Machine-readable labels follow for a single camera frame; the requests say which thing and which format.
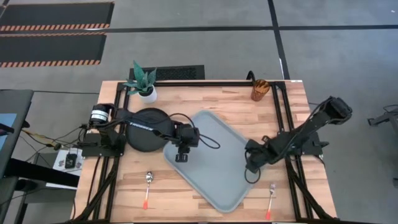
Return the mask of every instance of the plastic tray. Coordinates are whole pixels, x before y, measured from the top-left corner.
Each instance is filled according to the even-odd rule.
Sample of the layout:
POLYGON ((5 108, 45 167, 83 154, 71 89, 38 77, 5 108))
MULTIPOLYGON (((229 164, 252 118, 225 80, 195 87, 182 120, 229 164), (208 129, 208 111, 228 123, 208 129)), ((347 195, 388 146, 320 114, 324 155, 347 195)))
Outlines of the plastic tray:
MULTIPOLYGON (((252 187, 244 179, 244 147, 248 140, 210 111, 200 111, 192 121, 201 134, 213 138, 221 147, 212 149, 200 141, 197 148, 191 148, 188 162, 184 163, 175 162, 178 149, 167 143, 164 157, 218 211, 232 212, 252 187)), ((257 174, 247 172, 247 175, 249 180, 257 178, 257 174)))

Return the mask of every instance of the metal spoon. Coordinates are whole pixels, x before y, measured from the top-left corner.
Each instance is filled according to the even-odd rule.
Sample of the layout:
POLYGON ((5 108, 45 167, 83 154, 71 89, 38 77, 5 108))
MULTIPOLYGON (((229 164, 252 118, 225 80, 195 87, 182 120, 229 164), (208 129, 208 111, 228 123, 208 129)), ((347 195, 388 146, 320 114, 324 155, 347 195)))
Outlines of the metal spoon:
POLYGON ((147 172, 147 174, 145 175, 145 179, 148 183, 147 186, 147 194, 145 196, 145 200, 144 200, 144 209, 148 209, 148 193, 149 193, 149 184, 154 180, 154 175, 152 174, 151 171, 147 172))

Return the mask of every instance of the floor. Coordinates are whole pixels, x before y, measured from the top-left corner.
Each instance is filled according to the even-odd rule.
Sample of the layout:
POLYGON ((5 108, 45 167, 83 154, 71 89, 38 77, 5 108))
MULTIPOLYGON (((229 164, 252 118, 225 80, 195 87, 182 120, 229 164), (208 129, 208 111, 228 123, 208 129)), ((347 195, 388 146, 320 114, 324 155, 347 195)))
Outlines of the floor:
MULTIPOLYGON (((10 0, 27 2, 55 1, 10 0)), ((278 0, 274 5, 280 26, 398 24, 394 0, 278 0)), ((111 22, 112 28, 271 25, 265 0, 117 0, 111 22)), ((398 138, 390 124, 370 127, 366 119, 397 103, 398 30, 282 30, 280 36, 289 69, 284 75, 304 81, 309 102, 339 96, 354 111, 343 126, 319 131, 330 141, 324 160, 338 216, 396 223, 398 189, 392 178, 398 177, 398 138)), ((257 78, 282 79, 272 30, 122 33, 108 34, 98 66, 0 68, 0 88, 98 92, 103 80, 126 78, 133 59, 143 67, 205 65, 207 79, 242 79, 249 70, 257 78)), ((61 136, 87 121, 97 97, 35 93, 27 120, 38 133, 61 136)), ((13 157, 33 153, 19 141, 13 157)), ((5 223, 13 223, 18 203, 13 200, 5 223)), ((29 205, 24 223, 63 222, 71 209, 72 201, 29 205)))

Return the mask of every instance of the butcher block tabletop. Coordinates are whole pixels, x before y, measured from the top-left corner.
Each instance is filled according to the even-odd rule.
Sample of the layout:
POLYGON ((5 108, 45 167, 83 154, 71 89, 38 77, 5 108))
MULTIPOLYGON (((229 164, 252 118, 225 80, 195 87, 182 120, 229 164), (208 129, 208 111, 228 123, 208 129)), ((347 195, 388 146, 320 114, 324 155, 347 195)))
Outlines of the butcher block tabletop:
MULTIPOLYGON (((114 102, 118 82, 121 81, 102 83, 98 103, 114 102)), ((297 127, 310 114, 304 85, 301 81, 285 83, 294 125, 297 127)), ((250 86, 158 86, 156 91, 157 101, 149 105, 145 105, 139 95, 129 96, 129 111, 159 108, 167 114, 183 113, 193 116, 200 110, 209 110, 245 138, 258 142, 264 135, 276 136, 279 130, 271 90, 258 102, 250 99, 250 86)), ((281 92, 279 100, 282 117, 286 122, 281 92)), ((188 122, 184 117, 176 116, 173 119, 188 122)), ((313 156, 302 156, 302 160, 309 191, 325 211, 335 217, 335 207, 323 164, 313 156)), ((96 161, 96 157, 86 158, 84 161, 75 198, 76 215, 86 207, 96 161)), ((96 172, 91 198, 98 187, 101 166, 102 159, 96 172)), ((111 222, 266 222, 271 183, 276 184, 275 194, 272 196, 272 220, 295 221, 284 160, 274 165, 267 164, 259 182, 254 184, 238 207, 231 213, 220 213, 166 163, 161 149, 155 152, 139 152, 126 144, 119 163, 111 222), (142 206, 147 188, 145 173, 150 170, 155 178, 150 184, 148 209, 144 210, 142 206)), ((305 217, 299 189, 297 194, 301 215, 305 217)), ((99 218, 104 218, 107 196, 108 191, 102 199, 99 218)))

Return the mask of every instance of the fork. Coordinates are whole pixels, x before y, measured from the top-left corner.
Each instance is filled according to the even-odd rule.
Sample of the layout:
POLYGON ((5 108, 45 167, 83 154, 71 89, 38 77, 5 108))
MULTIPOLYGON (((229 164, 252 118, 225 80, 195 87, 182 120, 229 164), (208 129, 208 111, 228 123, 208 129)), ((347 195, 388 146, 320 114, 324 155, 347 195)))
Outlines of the fork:
POLYGON ((271 184, 269 186, 269 204, 268 204, 268 210, 267 210, 267 215, 266 215, 266 220, 270 220, 271 219, 271 202, 272 202, 272 195, 275 192, 275 184, 271 184))

